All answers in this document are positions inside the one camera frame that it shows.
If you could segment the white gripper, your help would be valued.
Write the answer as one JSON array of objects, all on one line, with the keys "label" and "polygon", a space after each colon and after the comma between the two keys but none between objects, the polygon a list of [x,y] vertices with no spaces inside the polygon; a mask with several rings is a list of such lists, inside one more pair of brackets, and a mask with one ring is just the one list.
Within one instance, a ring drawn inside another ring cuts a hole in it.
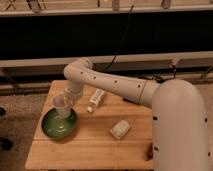
[{"label": "white gripper", "polygon": [[66,86],[64,88],[64,101],[68,105],[74,106],[75,103],[82,97],[82,95],[83,95],[82,84],[71,81],[66,82]]}]

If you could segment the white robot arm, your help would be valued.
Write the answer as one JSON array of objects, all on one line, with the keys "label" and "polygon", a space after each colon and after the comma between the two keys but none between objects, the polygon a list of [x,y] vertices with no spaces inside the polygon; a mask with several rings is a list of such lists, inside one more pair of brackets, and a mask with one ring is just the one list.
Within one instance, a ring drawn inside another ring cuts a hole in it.
[{"label": "white robot arm", "polygon": [[208,114],[200,91],[190,82],[164,83],[97,72],[87,58],[64,68],[74,100],[90,85],[152,110],[155,171],[212,171]]}]

